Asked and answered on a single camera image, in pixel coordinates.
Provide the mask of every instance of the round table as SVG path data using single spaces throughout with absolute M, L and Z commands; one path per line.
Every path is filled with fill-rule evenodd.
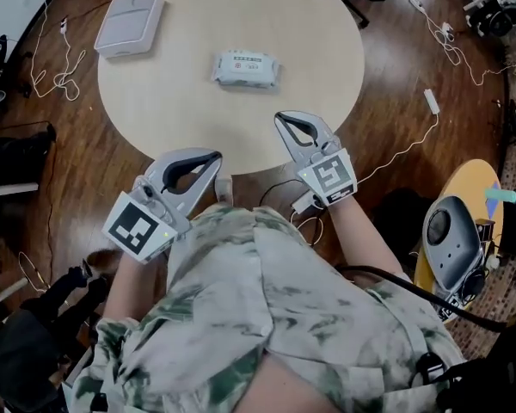
M 472 159 L 458 167 L 441 191 L 441 196 L 453 194 L 458 196 L 466 205 L 474 220 L 489 219 L 486 206 L 485 189 L 494 184 L 500 188 L 501 183 L 493 167 L 481 159 Z M 495 222 L 493 238 L 496 241 L 502 234 L 503 205 L 498 202 L 490 220 Z M 415 284 L 422 289 L 433 292 L 435 282 L 424 249 L 421 247 L 416 263 Z
M 149 157 L 186 147 L 224 155 L 224 174 L 291 158 L 273 123 L 280 110 L 321 116 L 336 130 L 357 100 L 364 53 L 341 0 L 165 0 L 148 53 L 100 58 L 103 105 L 120 134 Z M 245 49 L 280 63 L 279 89 L 211 80 L 216 53 Z

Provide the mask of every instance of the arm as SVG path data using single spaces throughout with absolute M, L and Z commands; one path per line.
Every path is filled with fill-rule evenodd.
M 353 197 L 331 205 L 329 212 L 349 266 L 374 266 L 392 274 L 403 272 L 396 256 Z M 353 279 L 359 287 L 369 287 L 378 281 L 362 273 Z
M 153 307 L 156 277 L 157 259 L 143 265 L 123 254 L 103 317 L 115 321 L 124 318 L 140 321 Z

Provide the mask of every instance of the white plastic container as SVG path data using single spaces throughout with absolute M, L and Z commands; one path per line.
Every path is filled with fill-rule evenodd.
M 113 0 L 94 49 L 105 58 L 149 51 L 163 6 L 164 0 Z

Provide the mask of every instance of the person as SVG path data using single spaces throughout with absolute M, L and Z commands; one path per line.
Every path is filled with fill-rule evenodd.
M 348 265 L 404 276 L 353 197 L 329 212 Z M 418 360 L 463 362 L 427 302 L 347 280 L 267 207 L 194 219 L 152 306 L 157 263 L 121 258 L 71 413 L 436 411 L 442 384 L 422 384 Z
M 91 281 L 76 305 L 60 316 L 58 311 L 71 292 L 86 287 L 91 275 L 87 265 L 70 268 L 0 325 L 0 398 L 15 410 L 31 413 L 57 398 L 54 382 L 68 367 L 67 355 L 82 324 L 105 301 L 107 280 Z

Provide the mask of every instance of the camouflage shirt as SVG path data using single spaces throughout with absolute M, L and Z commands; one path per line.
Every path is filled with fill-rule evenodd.
M 359 289 L 268 208 L 201 214 L 167 289 L 139 323 L 99 322 L 71 412 L 96 393 L 125 411 L 229 412 L 265 351 L 342 411 L 436 411 L 439 385 L 411 386 L 417 360 L 463 361 L 427 302 L 387 281 Z

